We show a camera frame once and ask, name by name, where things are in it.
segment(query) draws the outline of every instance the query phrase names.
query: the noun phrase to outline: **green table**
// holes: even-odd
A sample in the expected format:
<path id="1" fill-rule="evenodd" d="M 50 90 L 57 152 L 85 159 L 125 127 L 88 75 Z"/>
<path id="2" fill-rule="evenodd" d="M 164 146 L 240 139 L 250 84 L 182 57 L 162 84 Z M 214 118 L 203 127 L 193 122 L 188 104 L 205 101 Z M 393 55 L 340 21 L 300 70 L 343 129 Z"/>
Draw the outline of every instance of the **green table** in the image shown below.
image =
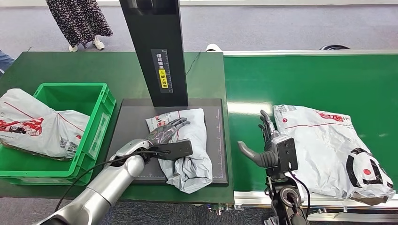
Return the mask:
<path id="1" fill-rule="evenodd" d="M 398 118 L 395 116 L 398 111 L 397 53 L 225 52 L 224 62 L 220 53 L 202 53 L 188 74 L 189 96 L 222 98 L 224 109 L 225 100 L 228 100 L 228 115 L 224 110 L 224 128 L 227 150 L 232 154 L 232 161 L 228 154 L 230 186 L 206 187 L 185 195 L 172 186 L 136 185 L 126 191 L 123 199 L 231 203 L 234 201 L 233 184 L 235 203 L 269 205 L 269 198 L 263 193 L 264 170 L 245 158 L 236 142 L 245 141 L 252 149 L 262 151 L 258 113 L 260 109 L 272 112 L 275 104 L 304 105 L 350 115 L 359 136 L 397 183 L 398 171 L 394 160 L 394 138 L 398 135 Z M 195 57 L 196 53 L 185 55 L 187 68 Z M 149 97 L 136 55 L 130 52 L 25 52 L 0 79 L 0 94 L 13 87 L 33 93 L 43 82 L 106 82 L 118 104 L 125 97 Z M 312 93 L 318 93 L 322 98 L 312 98 Z M 117 111 L 110 128 L 115 125 L 116 115 Z M 105 158 L 111 138 L 110 130 L 101 149 L 102 158 Z M 13 186 L 0 182 L 0 195 L 3 196 L 59 197 L 64 189 L 60 186 Z M 81 187 L 74 188 L 70 197 L 81 190 Z M 337 200 L 330 204 L 324 202 L 323 197 L 315 198 L 313 205 L 343 205 Z M 344 204 L 363 207 L 357 202 Z M 383 207 L 396 205 L 394 201 Z"/>
<path id="2" fill-rule="evenodd" d="M 224 52 L 235 204 L 270 204 L 263 193 L 264 170 L 243 156 L 236 143 L 242 140 L 263 151 L 259 111 L 272 114 L 272 106 L 279 104 L 350 115 L 359 137 L 397 184 L 397 62 L 397 51 Z M 398 207 L 397 201 L 378 207 Z M 368 207 L 316 194 L 311 203 Z"/>
<path id="3" fill-rule="evenodd" d="M 186 53 L 188 69 L 198 53 Z M 10 88 L 21 88 L 33 94 L 44 82 L 104 82 L 114 95 L 117 105 L 105 135 L 98 162 L 105 160 L 112 132 L 123 98 L 149 98 L 144 76 L 134 52 L 24 52 L 0 78 L 0 95 Z M 163 202 L 233 203 L 233 179 L 226 108 L 222 53 L 203 52 L 187 75 L 188 97 L 221 98 L 224 111 L 225 146 L 230 185 L 205 187 L 185 194 L 171 185 L 134 185 L 122 199 Z M 60 197 L 66 186 L 11 185 L 0 181 L 0 196 Z M 74 187 L 69 197 L 77 196 L 84 187 Z"/>

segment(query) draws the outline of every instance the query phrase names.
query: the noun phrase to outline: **white plastic bag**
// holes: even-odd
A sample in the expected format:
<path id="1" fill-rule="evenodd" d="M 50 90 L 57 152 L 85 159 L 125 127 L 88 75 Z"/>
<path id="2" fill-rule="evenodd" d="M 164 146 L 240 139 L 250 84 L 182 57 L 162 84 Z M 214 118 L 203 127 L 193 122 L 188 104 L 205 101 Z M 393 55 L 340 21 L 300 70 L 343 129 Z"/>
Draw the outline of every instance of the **white plastic bag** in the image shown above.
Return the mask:
<path id="1" fill-rule="evenodd" d="M 0 97 L 0 141 L 3 145 L 55 159 L 71 159 L 89 116 L 55 111 L 21 89 Z"/>
<path id="2" fill-rule="evenodd" d="M 181 110 L 168 112 L 150 119 L 146 119 L 149 132 L 158 126 L 169 122 L 187 118 L 191 123 L 180 128 L 171 138 L 170 143 L 178 140 L 189 139 L 193 154 L 177 161 L 159 159 L 159 164 L 164 172 L 168 184 L 174 185 L 185 193 L 193 193 L 213 181 L 213 170 L 210 157 L 206 153 L 206 126 L 203 109 Z"/>
<path id="3" fill-rule="evenodd" d="M 350 116 L 292 105 L 274 106 L 274 114 L 278 130 L 295 140 L 297 177 L 311 192 L 370 205 L 394 196 L 391 179 Z"/>

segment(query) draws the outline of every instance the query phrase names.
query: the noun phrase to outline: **black scanning platform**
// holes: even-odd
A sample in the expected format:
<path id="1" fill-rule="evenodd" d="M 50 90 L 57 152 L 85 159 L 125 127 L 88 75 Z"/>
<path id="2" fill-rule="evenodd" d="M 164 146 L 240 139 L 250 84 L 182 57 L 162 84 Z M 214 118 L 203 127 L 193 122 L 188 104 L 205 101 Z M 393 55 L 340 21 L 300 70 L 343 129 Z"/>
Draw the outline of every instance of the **black scanning platform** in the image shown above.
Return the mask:
<path id="1" fill-rule="evenodd" d="M 149 134 L 146 119 L 168 112 L 198 108 L 202 108 L 205 113 L 206 152 L 213 168 L 213 182 L 210 185 L 227 186 L 229 182 L 221 99 L 190 98 L 187 107 L 154 107 L 150 99 L 123 99 L 107 160 L 129 141 L 138 138 L 145 139 Z M 158 159 L 152 158 L 133 183 L 165 184 L 166 178 Z"/>

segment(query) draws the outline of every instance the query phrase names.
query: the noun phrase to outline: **robotic arm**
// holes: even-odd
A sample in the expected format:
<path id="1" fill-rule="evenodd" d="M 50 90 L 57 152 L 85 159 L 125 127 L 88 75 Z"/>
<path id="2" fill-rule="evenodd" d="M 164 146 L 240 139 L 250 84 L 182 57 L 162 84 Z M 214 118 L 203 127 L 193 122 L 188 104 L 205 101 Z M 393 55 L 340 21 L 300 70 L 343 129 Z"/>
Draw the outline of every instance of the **robotic arm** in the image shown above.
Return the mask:
<path id="1" fill-rule="evenodd" d="M 179 128 L 189 123 L 186 118 L 174 120 L 156 128 L 146 139 L 125 144 L 78 197 L 34 225 L 99 224 L 152 157 L 176 160 L 192 154 L 189 140 L 165 144 Z"/>
<path id="2" fill-rule="evenodd" d="M 266 225 L 309 225 L 307 220 L 309 208 L 307 213 L 304 213 L 296 181 L 304 187 L 305 185 L 292 173 L 298 169 L 294 139 L 281 135 L 275 130 L 267 113 L 263 110 L 260 113 L 262 124 L 259 124 L 259 127 L 264 138 L 264 152 L 254 152 L 242 141 L 238 142 L 238 146 L 245 156 L 266 170 L 265 193 L 272 200 L 271 208 L 276 216 L 265 223 Z"/>

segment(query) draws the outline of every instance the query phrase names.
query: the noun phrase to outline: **gray carpet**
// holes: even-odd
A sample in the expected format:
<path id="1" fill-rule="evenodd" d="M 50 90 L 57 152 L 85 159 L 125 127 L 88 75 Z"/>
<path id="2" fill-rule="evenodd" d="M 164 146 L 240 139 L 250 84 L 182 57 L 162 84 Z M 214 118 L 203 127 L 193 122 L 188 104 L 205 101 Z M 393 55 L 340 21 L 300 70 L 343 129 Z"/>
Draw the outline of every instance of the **gray carpet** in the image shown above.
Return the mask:
<path id="1" fill-rule="evenodd" d="M 133 51 L 121 9 L 102 9 L 115 33 L 103 37 L 105 51 Z M 209 43 L 223 50 L 319 49 L 335 43 L 398 49 L 398 6 L 182 7 L 181 15 L 186 51 Z M 68 43 L 46 7 L 0 8 L 0 48 L 16 58 L 29 48 L 67 51 Z"/>
<path id="2" fill-rule="evenodd" d="M 102 38 L 104 51 L 133 51 L 121 9 L 104 7 L 103 12 L 115 33 Z M 223 50 L 319 49 L 326 44 L 398 49 L 398 6 L 182 7 L 181 14 L 186 51 L 204 50 L 209 43 Z M 0 48 L 16 58 L 27 50 L 67 51 L 68 43 L 47 8 L 0 8 Z M 97 51 L 93 46 L 79 50 Z M 31 224 L 50 215 L 56 203 L 2 198 L 0 224 Z M 268 215 L 265 209 L 245 209 L 218 217 L 205 206 L 119 202 L 103 224 L 260 225 Z"/>

